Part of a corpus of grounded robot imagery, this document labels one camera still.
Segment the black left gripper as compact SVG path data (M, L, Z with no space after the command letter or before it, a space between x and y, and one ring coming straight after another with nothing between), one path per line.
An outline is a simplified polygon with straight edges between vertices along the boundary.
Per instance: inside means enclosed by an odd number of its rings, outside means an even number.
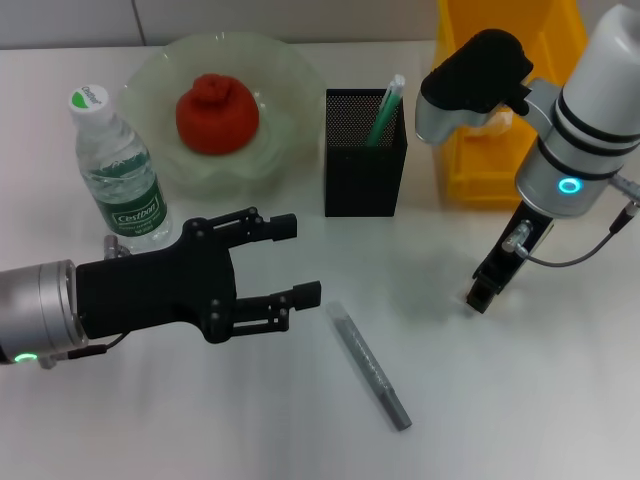
M184 322L205 340L289 330L290 311L321 303L319 281L271 295L236 298L228 246L297 237L297 218L264 219L256 207L185 222L179 239L147 253L76 268L77 313L90 339Z

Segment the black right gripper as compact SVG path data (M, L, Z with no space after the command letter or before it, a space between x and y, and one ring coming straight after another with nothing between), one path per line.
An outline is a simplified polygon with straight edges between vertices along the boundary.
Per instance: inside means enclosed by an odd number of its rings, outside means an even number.
M553 225L553 219L522 201L493 249L473 275L466 304L484 314Z

